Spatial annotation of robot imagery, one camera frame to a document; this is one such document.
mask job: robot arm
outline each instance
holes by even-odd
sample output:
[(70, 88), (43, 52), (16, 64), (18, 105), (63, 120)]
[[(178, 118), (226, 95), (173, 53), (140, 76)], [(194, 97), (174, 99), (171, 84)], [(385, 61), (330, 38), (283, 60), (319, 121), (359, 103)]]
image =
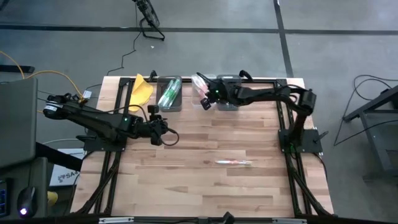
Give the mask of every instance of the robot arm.
[(140, 116), (132, 114), (109, 114), (84, 103), (71, 94), (49, 96), (43, 114), (50, 119), (67, 119), (94, 131), (103, 141), (112, 144), (121, 138), (150, 138), (151, 144), (161, 145), (161, 135), (169, 128), (159, 112), (158, 106), (148, 106), (151, 112), (150, 120), (144, 121)]

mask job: wooden table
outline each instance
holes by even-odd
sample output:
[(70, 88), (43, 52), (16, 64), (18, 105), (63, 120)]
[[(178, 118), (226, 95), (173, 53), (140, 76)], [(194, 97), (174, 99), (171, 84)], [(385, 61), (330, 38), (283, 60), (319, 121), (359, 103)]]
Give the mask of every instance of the wooden table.
[[(119, 79), (104, 77), (99, 110), (114, 108)], [(288, 78), (287, 82), (304, 87), (301, 78)], [(177, 145), (153, 146), (149, 139), (128, 140), (112, 215), (222, 217), (229, 211), (236, 217), (293, 217), (286, 163), (277, 137), (276, 103), (253, 103), (239, 111), (218, 111), (215, 106), (204, 111), (191, 104), (191, 86), (183, 84), (181, 112), (162, 113), (169, 119), (169, 127), (180, 134)], [(309, 118), (306, 128), (312, 127)], [(173, 142), (175, 136), (166, 134), (163, 140)], [(104, 152), (95, 152), (84, 160), (72, 211), (81, 208), (97, 187), (103, 159)], [(249, 160), (252, 165), (215, 164), (221, 159)], [(313, 154), (302, 154), (302, 159), (309, 189), (333, 212), (322, 164)], [(106, 189), (102, 209), (107, 195)], [(304, 211), (300, 190), (297, 195)]]

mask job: yellow towel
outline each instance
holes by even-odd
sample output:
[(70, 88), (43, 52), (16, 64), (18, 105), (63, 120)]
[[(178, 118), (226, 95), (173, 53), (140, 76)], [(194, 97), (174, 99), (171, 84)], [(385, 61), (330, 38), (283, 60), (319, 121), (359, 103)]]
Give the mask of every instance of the yellow towel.
[[(153, 92), (154, 87), (147, 83), (142, 75), (137, 74), (136, 81), (134, 82), (134, 86), (132, 88), (130, 105), (142, 106), (146, 104)], [(135, 112), (139, 110), (139, 108), (136, 106), (131, 106), (129, 110)]]

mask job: white sticker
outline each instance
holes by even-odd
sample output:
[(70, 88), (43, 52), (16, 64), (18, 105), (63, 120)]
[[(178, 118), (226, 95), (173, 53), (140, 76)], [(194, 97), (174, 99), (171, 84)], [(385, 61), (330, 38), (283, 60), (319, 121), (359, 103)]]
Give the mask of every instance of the white sticker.
[(57, 111), (57, 108), (56, 108), (56, 107), (50, 106), (50, 105), (45, 106), (44, 109), (45, 109), (45, 110), (47, 109), (47, 110)]
[(91, 91), (85, 90), (85, 92), (83, 93), (83, 98), (90, 99), (90, 97), (91, 97)]

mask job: gray floor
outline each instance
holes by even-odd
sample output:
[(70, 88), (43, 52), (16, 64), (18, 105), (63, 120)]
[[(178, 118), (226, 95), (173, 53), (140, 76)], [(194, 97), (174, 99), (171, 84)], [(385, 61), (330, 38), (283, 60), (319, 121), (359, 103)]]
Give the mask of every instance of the gray floor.
[[(162, 27), (277, 28), (272, 0), (153, 0)], [(396, 30), (394, 0), (280, 0), (287, 29)], [(62, 24), (84, 26), (134, 26), (130, 0), (11, 0), (0, 12), (0, 22), (15, 24)], [(101, 83), (109, 69), (120, 65), (121, 55), (130, 51), (136, 33), (47, 32), (0, 30), (0, 50), (20, 64), (37, 70), (67, 73), (84, 89)], [(286, 77), (278, 34), (166, 33), (166, 41), (143, 37), (137, 52), (126, 57), (124, 70), (111, 75), (159, 75), (238, 73), (247, 70), (255, 77)], [(288, 35), (294, 77), (318, 95), (313, 114), (323, 140), (324, 160), (335, 213), (341, 217), (398, 222), (398, 189), (395, 183), (365, 184), (362, 176), (378, 170), (365, 135), (333, 147), (340, 118), (353, 91), (356, 75), (398, 78), (396, 36)], [(0, 63), (9, 63), (0, 57)], [(18, 74), (0, 76), (0, 82), (20, 79)], [(51, 93), (74, 92), (62, 77), (42, 75), (39, 89)], [(384, 90), (369, 82), (359, 90), (373, 98)], [(355, 96), (350, 109), (365, 103)], [(83, 128), (68, 121), (53, 121), (37, 115), (39, 142), (74, 138)], [(358, 121), (345, 124), (340, 139), (362, 130)], [(78, 142), (53, 144), (75, 147)]]

